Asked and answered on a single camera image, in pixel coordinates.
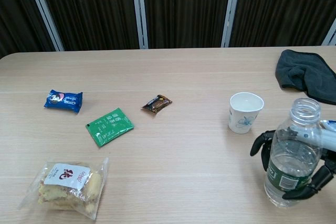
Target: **green packet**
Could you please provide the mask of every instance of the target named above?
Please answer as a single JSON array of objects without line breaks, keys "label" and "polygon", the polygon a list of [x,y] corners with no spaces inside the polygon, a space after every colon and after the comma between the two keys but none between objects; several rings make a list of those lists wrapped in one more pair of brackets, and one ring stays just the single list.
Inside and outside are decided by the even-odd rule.
[{"label": "green packet", "polygon": [[99,147],[109,143],[118,136],[134,128],[132,122],[120,108],[94,120],[86,125],[94,141]]}]

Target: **dark gray cloth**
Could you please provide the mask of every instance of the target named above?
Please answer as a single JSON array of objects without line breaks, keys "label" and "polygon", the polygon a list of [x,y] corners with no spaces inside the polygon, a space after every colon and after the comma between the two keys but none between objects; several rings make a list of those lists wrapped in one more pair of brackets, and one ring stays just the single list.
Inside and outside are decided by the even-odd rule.
[{"label": "dark gray cloth", "polygon": [[306,91],[319,102],[336,105],[336,74],[318,54],[283,51],[275,76],[282,88]]}]

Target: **plastic bag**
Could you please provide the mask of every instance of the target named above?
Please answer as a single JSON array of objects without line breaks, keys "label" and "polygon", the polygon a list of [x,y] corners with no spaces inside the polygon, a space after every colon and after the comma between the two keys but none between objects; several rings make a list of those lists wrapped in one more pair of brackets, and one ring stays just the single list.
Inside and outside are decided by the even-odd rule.
[{"label": "plastic bag", "polygon": [[47,162],[27,190],[19,209],[39,203],[49,209],[75,210],[96,219],[109,159],[88,162]]}]

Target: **curtain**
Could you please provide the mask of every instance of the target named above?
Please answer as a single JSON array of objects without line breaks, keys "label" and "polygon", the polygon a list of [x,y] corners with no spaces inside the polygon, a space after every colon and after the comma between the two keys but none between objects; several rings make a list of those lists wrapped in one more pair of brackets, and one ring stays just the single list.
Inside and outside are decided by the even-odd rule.
[{"label": "curtain", "polygon": [[65,50],[139,48],[133,0],[46,0]]},{"label": "curtain", "polygon": [[0,58],[29,51],[55,51],[35,0],[0,0]]},{"label": "curtain", "polygon": [[220,47],[227,0],[144,0],[150,48]]},{"label": "curtain", "polygon": [[321,45],[336,0],[238,0],[231,47]]}]

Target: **white paper cup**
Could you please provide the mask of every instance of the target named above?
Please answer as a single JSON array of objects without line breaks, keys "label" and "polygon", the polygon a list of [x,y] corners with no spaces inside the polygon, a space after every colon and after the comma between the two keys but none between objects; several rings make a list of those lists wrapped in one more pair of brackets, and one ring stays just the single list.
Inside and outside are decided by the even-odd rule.
[{"label": "white paper cup", "polygon": [[230,98],[229,128],[238,134],[247,133],[263,107],[263,99],[256,94],[234,94]]}]

